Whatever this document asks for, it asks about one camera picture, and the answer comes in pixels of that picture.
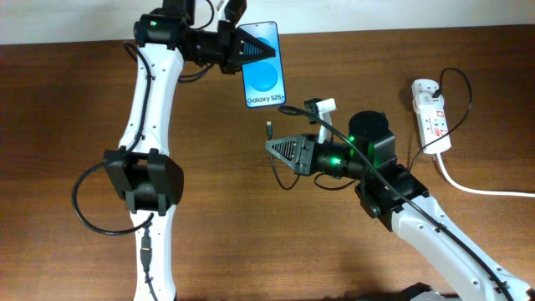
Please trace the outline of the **blue Galaxy smartphone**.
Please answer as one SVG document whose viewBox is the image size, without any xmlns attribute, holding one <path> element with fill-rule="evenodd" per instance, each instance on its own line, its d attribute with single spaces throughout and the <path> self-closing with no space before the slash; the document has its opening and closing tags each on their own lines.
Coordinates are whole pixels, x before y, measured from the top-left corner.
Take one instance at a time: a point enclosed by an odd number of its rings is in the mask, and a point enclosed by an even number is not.
<svg viewBox="0 0 535 301">
<path fill-rule="evenodd" d="M 284 105 L 287 98 L 277 24 L 274 21 L 249 23 L 241 28 L 275 51 L 272 58 L 242 66 L 246 106 L 255 109 Z"/>
</svg>

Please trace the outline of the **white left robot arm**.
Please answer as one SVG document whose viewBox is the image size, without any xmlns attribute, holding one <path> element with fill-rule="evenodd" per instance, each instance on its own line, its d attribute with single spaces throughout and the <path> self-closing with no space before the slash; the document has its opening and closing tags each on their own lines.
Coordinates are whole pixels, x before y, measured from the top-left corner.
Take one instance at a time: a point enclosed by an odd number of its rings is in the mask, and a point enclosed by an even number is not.
<svg viewBox="0 0 535 301">
<path fill-rule="evenodd" d="M 193 1 L 164 1 L 135 22 L 137 78 L 128 125 L 104 169 L 133 223 L 136 300 L 178 297 L 171 262 L 172 223 L 184 190 L 184 172 L 171 159 L 169 125 L 185 62 L 235 74 L 244 64 L 272 58 L 273 47 L 237 27 L 245 0 L 225 1 L 217 29 L 196 28 Z"/>
</svg>

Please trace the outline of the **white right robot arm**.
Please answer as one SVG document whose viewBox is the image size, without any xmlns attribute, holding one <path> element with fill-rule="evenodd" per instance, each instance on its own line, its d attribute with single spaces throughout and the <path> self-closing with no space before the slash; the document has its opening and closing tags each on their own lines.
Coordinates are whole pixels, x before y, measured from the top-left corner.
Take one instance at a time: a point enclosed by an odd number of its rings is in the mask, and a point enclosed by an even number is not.
<svg viewBox="0 0 535 301">
<path fill-rule="evenodd" d="M 534 287 L 509 273 L 479 248 L 444 212 L 429 190 L 395 155 L 395 137 L 385 114 L 362 111 L 349 120 L 343 135 L 329 122 L 296 107 L 285 115 L 302 115 L 338 136 L 321 142 L 318 135 L 269 139 L 266 150 L 295 174 L 317 172 L 358 182 L 360 205 L 372 218 L 408 242 L 463 300 L 532 300 Z"/>
</svg>

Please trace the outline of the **white USB charger plug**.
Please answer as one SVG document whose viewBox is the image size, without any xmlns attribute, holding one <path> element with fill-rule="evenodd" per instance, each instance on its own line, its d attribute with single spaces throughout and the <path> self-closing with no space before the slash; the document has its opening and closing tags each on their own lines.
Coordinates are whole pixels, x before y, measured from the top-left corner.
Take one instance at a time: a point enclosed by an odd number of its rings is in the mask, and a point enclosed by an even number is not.
<svg viewBox="0 0 535 301">
<path fill-rule="evenodd" d="M 417 114 L 426 111 L 441 110 L 444 108 L 444 98 L 442 96 L 435 98 L 430 92 L 418 90 L 414 95 L 413 108 Z"/>
</svg>

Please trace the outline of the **white power strip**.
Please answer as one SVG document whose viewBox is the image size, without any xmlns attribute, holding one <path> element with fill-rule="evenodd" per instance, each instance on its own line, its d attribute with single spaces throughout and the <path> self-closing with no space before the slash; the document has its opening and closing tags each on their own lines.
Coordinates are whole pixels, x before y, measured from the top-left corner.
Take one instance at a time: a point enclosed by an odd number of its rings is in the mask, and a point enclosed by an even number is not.
<svg viewBox="0 0 535 301">
<path fill-rule="evenodd" d="M 438 83 L 432 79 L 417 79 L 411 85 L 411 90 L 413 99 L 418 90 L 434 94 L 438 90 Z M 423 152 L 425 154 L 440 154 L 451 148 L 450 137 L 446 134 L 448 126 L 444 108 L 422 112 L 421 114 L 416 113 L 416 118 L 419 126 L 420 142 L 424 147 Z"/>
</svg>

